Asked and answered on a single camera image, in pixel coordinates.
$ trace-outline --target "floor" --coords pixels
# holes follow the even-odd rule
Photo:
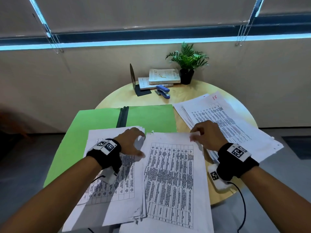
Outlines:
[[[311,135],[311,129],[263,129],[284,148],[260,166],[311,202],[311,160],[300,160],[282,136]],[[63,135],[40,135],[20,141],[0,161],[0,225],[41,190]],[[245,187],[246,222],[240,233],[278,232],[251,192]],[[236,232],[243,220],[243,202],[237,193],[212,207],[216,233]]]

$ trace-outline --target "roller blind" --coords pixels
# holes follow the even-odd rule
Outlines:
[[[36,0],[52,33],[247,24],[256,0]]]
[[[41,22],[30,1],[0,0],[0,38],[23,36],[44,36]]]
[[[303,14],[311,12],[311,0],[263,0],[259,15]]]

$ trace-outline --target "stack of books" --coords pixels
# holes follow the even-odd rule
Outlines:
[[[140,90],[154,89],[157,85],[172,87],[173,83],[180,83],[178,69],[149,71],[149,78],[138,78]]]

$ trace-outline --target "hand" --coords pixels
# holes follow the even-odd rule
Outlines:
[[[144,153],[134,147],[134,142],[139,136],[145,137],[145,134],[138,128],[132,127],[114,139],[121,145],[121,152],[123,154],[144,157]]]
[[[200,132],[200,135],[191,135],[190,141],[198,141],[205,149],[219,151],[228,141],[222,134],[217,123],[210,120],[197,123],[190,132]]]

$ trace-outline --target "black wristband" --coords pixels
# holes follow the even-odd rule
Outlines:
[[[108,147],[109,142],[100,142],[96,146],[99,147],[102,146],[101,149],[92,149],[86,155],[93,157],[102,167],[102,169],[111,166],[114,172],[118,173],[120,167],[122,166],[122,161],[120,158],[121,145],[114,139],[106,139],[106,140],[113,141],[116,144],[116,146],[111,149],[110,147]]]
[[[233,153],[230,153],[228,149],[232,145],[234,144],[227,143],[223,145],[218,151],[218,161],[220,164],[217,167],[217,173],[221,179],[226,181],[230,181],[233,176],[240,178],[241,175],[243,175],[245,172],[249,171],[254,166],[259,165],[259,163],[251,157],[246,158],[243,162],[236,156],[236,153],[235,155],[233,155]],[[245,155],[249,154],[241,146],[235,145],[234,147],[238,147],[240,149],[239,151],[241,152],[241,155],[243,155],[244,153]]]

